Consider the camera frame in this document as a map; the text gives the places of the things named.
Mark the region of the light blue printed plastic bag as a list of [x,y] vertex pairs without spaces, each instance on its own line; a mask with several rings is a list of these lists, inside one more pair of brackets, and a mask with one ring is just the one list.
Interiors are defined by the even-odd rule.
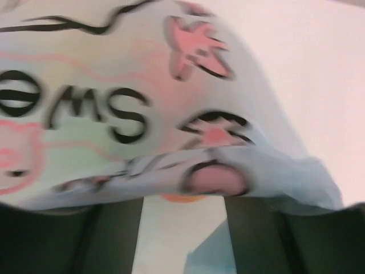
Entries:
[[131,273],[236,273],[225,198],[343,206],[219,17],[188,1],[1,2],[1,205],[142,199]]

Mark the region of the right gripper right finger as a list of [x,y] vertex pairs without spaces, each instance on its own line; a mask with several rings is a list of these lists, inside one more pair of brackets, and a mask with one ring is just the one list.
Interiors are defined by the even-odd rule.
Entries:
[[225,198],[238,273],[364,273],[364,204],[295,215]]

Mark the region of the orange fake peach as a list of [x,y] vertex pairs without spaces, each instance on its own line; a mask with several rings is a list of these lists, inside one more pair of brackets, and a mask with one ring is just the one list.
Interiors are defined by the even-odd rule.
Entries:
[[186,196],[178,194],[162,194],[161,197],[172,203],[194,203],[206,199],[206,196]]

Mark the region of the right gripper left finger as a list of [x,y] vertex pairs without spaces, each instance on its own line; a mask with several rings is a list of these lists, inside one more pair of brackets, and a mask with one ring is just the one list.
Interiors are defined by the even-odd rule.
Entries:
[[1,273],[131,273],[142,199],[31,212],[1,205]]

